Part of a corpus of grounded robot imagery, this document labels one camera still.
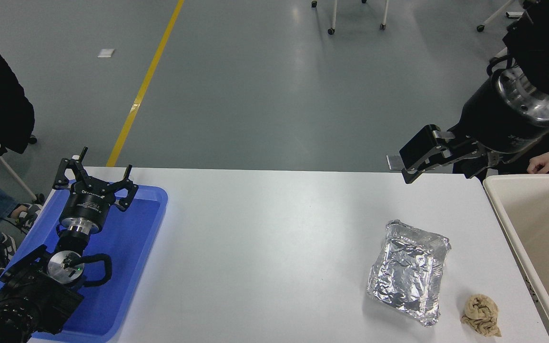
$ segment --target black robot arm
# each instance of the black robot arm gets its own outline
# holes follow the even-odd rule
[[[503,39],[508,54],[488,66],[488,80],[459,123],[447,131],[427,125],[399,150],[406,183],[451,163],[471,178],[513,162],[549,132],[549,0],[526,1],[525,8]],[[502,61],[506,68],[493,72]]]
[[[97,287],[112,277],[112,261],[107,254],[86,256],[84,249],[90,235],[100,232],[109,207],[125,211],[131,205],[137,185],[129,180],[131,166],[119,182],[110,184],[92,176],[82,166],[87,151],[79,159],[62,159],[53,185],[67,189],[70,196],[59,222],[65,228],[59,232],[53,252],[41,245],[8,268],[0,277],[0,343],[25,343],[33,332],[57,334],[71,317],[83,296],[81,287]],[[76,182],[69,185],[65,170],[71,169]],[[126,189],[126,197],[117,200],[115,193]],[[83,275],[88,263],[103,262],[105,276],[86,280]]]

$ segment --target sneaker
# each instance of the sneaker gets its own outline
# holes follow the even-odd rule
[[[43,206],[38,204],[22,204],[27,208],[26,211],[20,212],[17,219],[17,226],[24,230],[30,230],[35,223],[35,220],[41,213]]]
[[[10,263],[10,258],[16,253],[15,239],[4,233],[2,235],[4,239],[0,242],[0,276]]]

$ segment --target beige rag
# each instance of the beige rag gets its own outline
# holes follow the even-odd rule
[[[477,333],[486,337],[501,337],[497,326],[499,308],[491,298],[483,294],[472,295],[466,302],[464,313],[461,322],[469,324]]]

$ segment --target gray floor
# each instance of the gray floor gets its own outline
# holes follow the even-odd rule
[[[345,0],[330,36],[330,0],[186,0],[117,164],[387,172],[424,124],[458,121],[510,20],[475,27],[504,2],[393,0],[381,31],[384,0]],[[176,4],[0,0],[39,138],[5,158],[35,192],[84,145],[105,165]],[[28,201],[1,167],[0,186]]]

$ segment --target caster wheel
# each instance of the caster wheel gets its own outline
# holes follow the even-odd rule
[[[44,202],[46,202],[46,197],[42,193],[35,194],[35,200],[33,200],[33,204],[43,205]]]

